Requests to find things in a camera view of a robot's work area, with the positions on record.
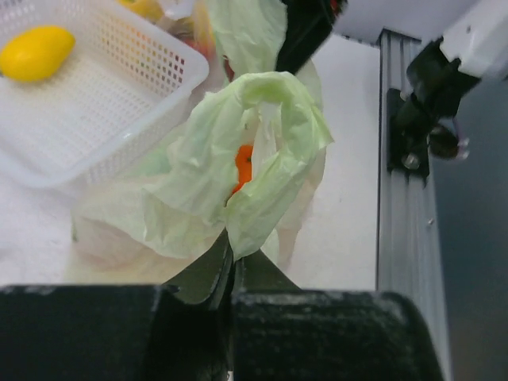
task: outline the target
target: transparent plastic bag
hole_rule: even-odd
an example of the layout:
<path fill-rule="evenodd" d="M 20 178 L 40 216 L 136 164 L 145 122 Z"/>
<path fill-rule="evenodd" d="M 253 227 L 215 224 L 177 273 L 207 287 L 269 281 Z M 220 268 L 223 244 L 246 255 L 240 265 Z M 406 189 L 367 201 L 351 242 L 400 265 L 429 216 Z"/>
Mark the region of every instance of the transparent plastic bag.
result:
<path fill-rule="evenodd" d="M 215 40 L 206 0 L 159 0 L 159 4 L 164 16 L 157 26 L 211 60 Z"/>

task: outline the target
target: lemon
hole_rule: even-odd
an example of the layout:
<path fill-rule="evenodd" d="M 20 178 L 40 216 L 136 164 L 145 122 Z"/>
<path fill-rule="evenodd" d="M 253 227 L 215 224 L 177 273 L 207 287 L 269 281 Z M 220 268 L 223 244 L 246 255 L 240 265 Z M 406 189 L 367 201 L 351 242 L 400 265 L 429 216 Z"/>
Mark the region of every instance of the lemon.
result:
<path fill-rule="evenodd" d="M 0 51 L 0 71 L 19 82 L 41 81 L 56 73 L 74 44 L 74 36 L 59 26 L 29 29 Z"/>
<path fill-rule="evenodd" d="M 164 11 L 156 0 L 117 0 L 125 8 L 137 13 L 151 23 L 158 22 Z"/>

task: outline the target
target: red object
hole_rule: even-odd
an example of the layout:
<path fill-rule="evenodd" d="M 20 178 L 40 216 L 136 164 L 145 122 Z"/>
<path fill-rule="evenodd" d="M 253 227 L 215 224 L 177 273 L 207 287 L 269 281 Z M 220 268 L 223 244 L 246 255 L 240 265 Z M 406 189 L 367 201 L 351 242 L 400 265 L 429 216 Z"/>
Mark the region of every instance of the red object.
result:
<path fill-rule="evenodd" d="M 238 168 L 238 184 L 233 189 L 233 194 L 237 193 L 245 183 L 252 180 L 252 149 L 250 144 L 242 145 L 238 149 L 237 157 L 235 158 L 235 164 Z"/>
<path fill-rule="evenodd" d="M 229 58 L 226 57 L 226 56 L 222 56 L 222 60 L 224 61 L 224 71 L 225 71 L 225 74 L 228 77 L 228 80 L 230 82 L 232 82 L 233 78 L 235 78 L 235 72 L 233 71 L 231 66 L 229 66 Z"/>
<path fill-rule="evenodd" d="M 341 11 L 338 0 L 330 0 L 330 7 L 332 8 L 332 11 L 335 14 L 335 16 L 337 16 Z"/>

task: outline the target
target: black bracket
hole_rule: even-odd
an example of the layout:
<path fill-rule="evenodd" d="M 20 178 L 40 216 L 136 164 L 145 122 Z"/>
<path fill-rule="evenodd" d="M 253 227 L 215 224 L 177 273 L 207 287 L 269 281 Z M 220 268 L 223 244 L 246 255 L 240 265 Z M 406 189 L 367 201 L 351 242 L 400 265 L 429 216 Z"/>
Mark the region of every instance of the black bracket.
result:
<path fill-rule="evenodd" d="M 458 139 L 439 121 L 455 117 L 460 100 L 479 79 L 459 71 L 459 58 L 448 60 L 443 38 L 427 44 L 407 68 L 412 94 L 390 89 L 387 96 L 387 169 L 408 175 L 429 175 L 432 154 L 450 159 L 458 153 Z"/>
<path fill-rule="evenodd" d="M 396 116 L 405 105 L 401 91 L 390 89 L 387 92 L 388 125 L 388 171 L 400 170 L 408 175 L 426 178 L 429 175 L 429 151 L 427 136 L 412 136 L 397 126 Z"/>
<path fill-rule="evenodd" d="M 305 65 L 333 31 L 347 0 L 281 0 L 287 6 L 286 39 L 277 55 L 275 71 L 292 74 Z"/>

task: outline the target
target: gray wall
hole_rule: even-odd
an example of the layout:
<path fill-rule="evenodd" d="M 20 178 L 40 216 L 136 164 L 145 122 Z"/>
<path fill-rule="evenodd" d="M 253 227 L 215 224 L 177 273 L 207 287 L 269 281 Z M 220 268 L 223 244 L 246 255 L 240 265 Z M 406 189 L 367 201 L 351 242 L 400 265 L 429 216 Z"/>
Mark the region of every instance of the gray wall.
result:
<path fill-rule="evenodd" d="M 508 380 L 508 83 L 484 83 L 458 115 L 461 164 L 436 162 L 456 381 Z"/>

